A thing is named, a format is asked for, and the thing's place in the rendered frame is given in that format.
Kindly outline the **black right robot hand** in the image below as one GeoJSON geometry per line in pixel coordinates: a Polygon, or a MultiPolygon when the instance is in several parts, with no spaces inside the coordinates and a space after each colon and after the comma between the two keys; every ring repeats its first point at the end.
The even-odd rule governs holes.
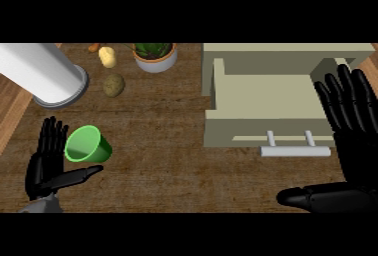
{"type": "Polygon", "coordinates": [[[311,213],[378,214],[378,98],[360,69],[339,64],[336,73],[324,75],[314,89],[345,181],[284,189],[276,200],[311,213]]]}

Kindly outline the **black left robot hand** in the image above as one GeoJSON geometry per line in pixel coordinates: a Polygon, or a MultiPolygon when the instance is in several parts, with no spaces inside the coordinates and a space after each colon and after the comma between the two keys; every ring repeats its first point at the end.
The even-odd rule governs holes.
{"type": "Polygon", "coordinates": [[[57,190],[81,184],[103,170],[101,165],[63,171],[63,149],[67,125],[54,117],[45,118],[41,125],[36,151],[30,155],[26,175],[25,192],[29,200],[56,194],[57,190]]]}

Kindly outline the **green cup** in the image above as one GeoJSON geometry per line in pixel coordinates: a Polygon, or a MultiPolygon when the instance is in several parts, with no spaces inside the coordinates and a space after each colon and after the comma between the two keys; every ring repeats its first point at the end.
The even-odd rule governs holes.
{"type": "Polygon", "coordinates": [[[64,144],[64,157],[70,162],[104,162],[112,155],[112,147],[92,125],[81,126],[70,133],[64,144]]]}

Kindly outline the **beige open drawer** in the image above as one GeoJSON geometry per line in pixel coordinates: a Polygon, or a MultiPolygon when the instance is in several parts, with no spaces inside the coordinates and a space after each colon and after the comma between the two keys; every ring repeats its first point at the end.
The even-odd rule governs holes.
{"type": "Polygon", "coordinates": [[[323,59],[304,75],[228,75],[224,61],[212,62],[211,108],[205,111],[206,147],[258,147],[273,135],[283,146],[302,146],[304,133],[332,146],[332,130],[312,83],[346,62],[323,59]]]}

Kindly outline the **beige cabinet body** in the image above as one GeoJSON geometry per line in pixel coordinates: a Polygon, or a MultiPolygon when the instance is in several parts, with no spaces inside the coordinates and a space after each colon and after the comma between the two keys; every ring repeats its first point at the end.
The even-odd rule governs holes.
{"type": "Polygon", "coordinates": [[[209,95],[215,59],[227,75],[308,74],[324,58],[343,58],[354,68],[373,52],[370,43],[203,43],[200,93],[209,95]]]}

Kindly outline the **brown potato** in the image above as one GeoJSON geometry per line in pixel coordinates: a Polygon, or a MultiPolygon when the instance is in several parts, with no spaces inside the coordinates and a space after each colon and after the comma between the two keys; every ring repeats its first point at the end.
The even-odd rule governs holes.
{"type": "Polygon", "coordinates": [[[110,74],[103,82],[103,92],[107,97],[116,97],[125,88],[123,78],[119,74],[110,74]]]}

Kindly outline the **white cylindrical container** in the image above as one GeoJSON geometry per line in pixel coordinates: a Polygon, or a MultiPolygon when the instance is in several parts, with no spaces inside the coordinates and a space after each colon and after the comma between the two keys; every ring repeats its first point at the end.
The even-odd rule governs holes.
{"type": "Polygon", "coordinates": [[[85,70],[53,43],[0,43],[0,73],[47,109],[75,103],[88,87],[85,70]]]}

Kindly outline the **pale yellow potato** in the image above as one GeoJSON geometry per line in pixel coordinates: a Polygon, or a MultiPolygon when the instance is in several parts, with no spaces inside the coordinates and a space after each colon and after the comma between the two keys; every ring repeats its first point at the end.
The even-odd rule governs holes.
{"type": "Polygon", "coordinates": [[[98,49],[98,58],[101,65],[106,68],[113,68],[116,65],[115,50],[110,47],[101,47],[98,49]]]}

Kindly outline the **potted green plant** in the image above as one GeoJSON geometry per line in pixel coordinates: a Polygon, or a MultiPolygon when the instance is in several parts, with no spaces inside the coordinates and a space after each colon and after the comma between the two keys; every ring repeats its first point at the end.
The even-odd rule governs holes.
{"type": "Polygon", "coordinates": [[[135,43],[132,55],[137,66],[149,73],[166,71],[177,60],[175,43],[135,43]]]}

